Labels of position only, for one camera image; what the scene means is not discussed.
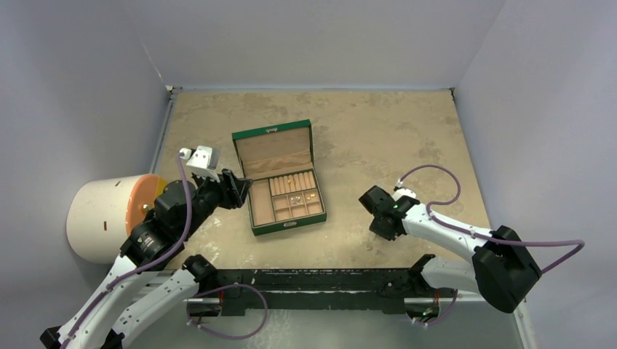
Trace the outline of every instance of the cylindrical container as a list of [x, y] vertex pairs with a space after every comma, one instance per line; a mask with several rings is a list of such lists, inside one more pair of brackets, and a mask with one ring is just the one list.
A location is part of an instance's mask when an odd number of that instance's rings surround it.
[[166, 184], [155, 174], [87, 183], [68, 210], [68, 243], [90, 262], [112, 263]]

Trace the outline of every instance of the green jewelry box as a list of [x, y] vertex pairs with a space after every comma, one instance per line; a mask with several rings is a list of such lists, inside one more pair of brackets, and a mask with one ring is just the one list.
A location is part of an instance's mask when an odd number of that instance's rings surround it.
[[234, 132], [231, 138], [244, 176], [253, 180], [247, 203], [256, 236], [326, 221], [310, 120]]

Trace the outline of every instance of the table surface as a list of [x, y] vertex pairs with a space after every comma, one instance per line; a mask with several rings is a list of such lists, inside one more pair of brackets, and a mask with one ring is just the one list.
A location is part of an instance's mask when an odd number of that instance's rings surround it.
[[[167, 267], [192, 254], [217, 268], [409, 267], [423, 254], [456, 257], [410, 236], [387, 241], [368, 230], [372, 216], [358, 202], [371, 186], [394, 187], [407, 170], [439, 164], [460, 179], [463, 192], [436, 211], [488, 226], [482, 197], [450, 91], [442, 92], [182, 92], [178, 96], [159, 175], [180, 178], [175, 154], [207, 145], [221, 150], [219, 170], [241, 174], [231, 133], [311, 119], [314, 159], [327, 222], [254, 236], [247, 207], [217, 209]], [[423, 169], [406, 179], [422, 202], [455, 195], [450, 177]]]

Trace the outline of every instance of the beige tabletop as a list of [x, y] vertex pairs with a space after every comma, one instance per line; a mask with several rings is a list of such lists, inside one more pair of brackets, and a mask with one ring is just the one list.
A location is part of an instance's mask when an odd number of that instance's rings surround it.
[[[437, 211], [488, 226], [450, 91], [444, 92], [183, 92], [178, 96], [160, 158], [159, 174], [180, 176], [180, 148], [221, 150], [219, 170], [241, 174], [231, 133], [311, 119], [315, 169], [327, 222], [254, 236], [247, 207], [217, 209], [168, 268], [203, 254], [217, 268], [409, 267], [426, 253], [455, 257], [428, 241], [401, 236], [387, 241], [368, 230], [372, 216], [358, 202], [371, 186], [391, 190], [407, 170], [440, 164], [461, 180], [463, 193]], [[423, 169], [405, 185], [422, 202], [448, 200], [455, 184], [447, 174]]]

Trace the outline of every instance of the cable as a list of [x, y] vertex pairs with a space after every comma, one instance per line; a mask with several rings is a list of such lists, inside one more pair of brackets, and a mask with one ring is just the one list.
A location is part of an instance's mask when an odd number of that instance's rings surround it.
[[454, 182], [456, 183], [456, 195], [454, 196], [454, 198], [450, 199], [449, 201], [430, 201], [429, 203], [426, 204], [426, 213], [429, 215], [430, 218], [432, 218], [432, 220], [435, 221], [435, 223], [452, 229], [452, 230], [456, 230], [460, 233], [464, 233], [466, 235], [469, 235], [471, 237], [477, 237], [477, 238], [481, 238], [483, 240], [486, 241], [490, 241], [493, 242], [494, 244], [500, 244], [500, 245], [509, 245], [509, 246], [524, 246], [524, 247], [559, 247], [559, 246], [574, 246], [576, 245], [576, 247], [574, 247], [571, 251], [569, 251], [568, 253], [564, 254], [563, 256], [561, 256], [560, 258], [558, 258], [557, 260], [555, 260], [553, 263], [547, 265], [546, 267], [544, 267], [544, 269], [542, 269], [542, 273], [545, 274], [547, 272], [549, 272], [550, 270], [552, 270], [553, 268], [557, 267], [559, 264], [563, 263], [564, 261], [566, 261], [568, 258], [572, 257], [573, 255], [575, 255], [578, 251], [581, 251], [583, 249], [583, 247], [585, 247], [585, 241], [581, 240], [581, 239], [576, 239], [576, 240], [564, 240], [564, 241], [510, 241], [510, 240], [501, 240], [499, 238], [493, 238], [492, 236], [487, 236], [484, 234], [480, 234], [480, 233], [475, 233], [471, 230], [467, 230], [465, 228], [461, 228], [458, 227], [456, 225], [452, 225], [450, 223], [444, 222], [441, 219], [435, 217], [434, 215], [431, 215], [432, 210], [431, 207], [433, 205], [440, 205], [440, 206], [445, 206], [445, 205], [450, 205], [453, 204], [456, 200], [458, 200], [458, 197], [461, 196], [461, 182], [458, 180], [458, 178], [449, 170], [446, 169], [445, 167], [442, 167], [440, 165], [433, 165], [433, 164], [426, 164], [426, 165], [421, 165], [418, 167], [415, 167], [411, 170], [409, 170], [407, 173], [405, 173], [403, 175], [403, 177], [401, 177], [399, 179], [398, 183], [402, 183], [403, 180], [405, 180], [405, 178], [409, 175], [411, 175], [412, 173], [418, 171], [419, 169], [424, 169], [427, 167], [432, 167], [435, 169], [441, 169], [442, 171], [448, 173], [450, 175], [450, 177], [452, 177], [452, 179], [454, 179]]
[[444, 313], [441, 316], [438, 316], [435, 320], [433, 320], [431, 322], [425, 322], [424, 326], [433, 326], [433, 325], [438, 324], [439, 322], [443, 321], [443, 319], [448, 315], [448, 313], [450, 313], [452, 308], [454, 308], [454, 303], [456, 303], [456, 298], [457, 297], [458, 297], [458, 290], [455, 289], [454, 292], [452, 293], [452, 302], [450, 302], [450, 304], [447, 306], [447, 308], [445, 308]]
[[176, 251], [178, 251], [180, 246], [182, 246], [182, 244], [188, 237], [188, 232], [191, 228], [191, 220], [193, 219], [193, 207], [191, 206], [191, 191], [188, 189], [188, 180], [186, 179], [186, 173], [184, 173], [184, 168], [182, 167], [181, 156], [184, 156], [184, 153], [178, 153], [175, 161], [176, 161], [176, 164], [178, 165], [178, 171], [180, 171], [180, 177], [182, 179], [182, 186], [184, 188], [184, 196], [186, 198], [186, 222], [184, 223], [184, 230], [182, 232], [182, 235], [180, 235], [178, 242], [176, 242], [175, 245], [172, 246], [172, 248], [169, 251], [165, 252], [161, 257], [156, 258], [155, 260], [153, 260], [152, 262], [146, 265], [143, 265], [139, 268], [131, 270], [128, 273], [122, 274], [118, 276], [117, 278], [115, 278], [112, 282], [107, 284], [107, 286], [105, 287], [105, 290], [102, 291], [95, 299], [92, 300], [92, 302], [86, 307], [86, 309], [84, 309], [83, 313], [81, 313], [79, 318], [75, 321], [75, 324], [73, 325], [73, 327], [71, 327], [71, 330], [67, 333], [68, 338], [62, 343], [62, 345], [60, 346], [60, 349], [65, 349], [68, 346], [69, 342], [74, 338], [75, 332], [77, 332], [77, 330], [79, 329], [79, 326], [81, 326], [81, 324], [84, 322], [86, 317], [88, 317], [88, 315], [92, 312], [92, 309], [94, 309], [98, 305], [98, 303], [107, 294], [109, 294], [109, 292], [111, 292], [114, 289], [114, 287], [118, 286], [118, 284], [120, 284], [127, 278], [135, 274], [139, 274], [145, 270], [148, 270], [158, 265], [159, 263], [165, 261], [167, 258], [171, 257]]
[[263, 319], [261, 320], [261, 324], [259, 324], [259, 326], [257, 327], [257, 329], [253, 332], [250, 332], [249, 334], [245, 334], [243, 336], [231, 336], [229, 334], [224, 334], [224, 333], [220, 333], [217, 332], [213, 329], [209, 329], [201, 324], [198, 324], [197, 322], [193, 321], [193, 319], [191, 318], [191, 313], [188, 310], [188, 305], [186, 306], [186, 315], [188, 316], [188, 323], [187, 325], [192, 325], [195, 326], [198, 329], [201, 329], [202, 331], [208, 332], [216, 337], [220, 337], [226, 340], [245, 340], [249, 337], [252, 337], [254, 335], [256, 335], [259, 331], [261, 331], [261, 329], [263, 328], [263, 326], [266, 324], [266, 320], [268, 319], [268, 303], [266, 303], [266, 298], [263, 296], [263, 294], [261, 292], [259, 292], [258, 289], [256, 289], [253, 286], [250, 285], [244, 285], [244, 284], [233, 284], [233, 285], [227, 285], [227, 286], [223, 286], [223, 287], [219, 287], [217, 289], [211, 289], [208, 292], [203, 292], [203, 293], [199, 293], [199, 294], [195, 294], [193, 296], [193, 298], [200, 298], [200, 297], [205, 297], [209, 294], [212, 293], [216, 293], [219, 291], [223, 291], [225, 289], [231, 289], [234, 287], [241, 287], [244, 289], [250, 289], [251, 291], [253, 291], [254, 293], [257, 294], [257, 296], [259, 296], [259, 298], [261, 298], [261, 302], [263, 303]]
[[435, 307], [439, 307], [439, 289], [435, 290], [435, 298], [433, 299], [433, 304], [431, 304], [430, 307], [428, 307], [424, 313], [422, 313], [423, 316], [429, 315], [430, 313], [433, 312], [433, 308]]

